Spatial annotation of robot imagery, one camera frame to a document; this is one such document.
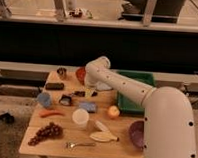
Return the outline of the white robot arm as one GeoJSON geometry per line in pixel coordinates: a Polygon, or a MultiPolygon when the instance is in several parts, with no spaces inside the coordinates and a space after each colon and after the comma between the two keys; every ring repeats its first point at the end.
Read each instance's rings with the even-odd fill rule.
{"type": "Polygon", "coordinates": [[[85,70],[87,87],[103,82],[145,109],[143,158],[197,158],[195,119],[184,93],[119,75],[107,57],[88,62],[85,70]]]}

